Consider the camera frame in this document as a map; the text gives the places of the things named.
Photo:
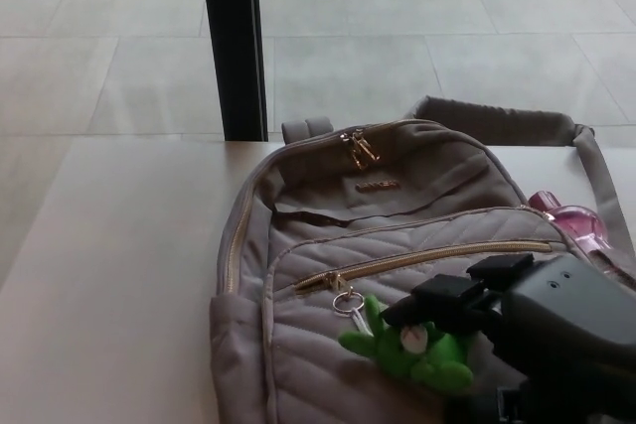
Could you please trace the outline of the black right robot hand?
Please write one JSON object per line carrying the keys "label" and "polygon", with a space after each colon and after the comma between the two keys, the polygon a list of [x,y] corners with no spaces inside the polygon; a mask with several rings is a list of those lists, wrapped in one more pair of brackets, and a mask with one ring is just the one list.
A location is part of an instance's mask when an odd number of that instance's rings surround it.
{"label": "black right robot hand", "polygon": [[581,260],[489,256],[464,277],[438,274],[382,313],[390,326],[431,322],[483,333],[525,376],[518,387],[454,397],[447,423],[635,420],[635,298]]}

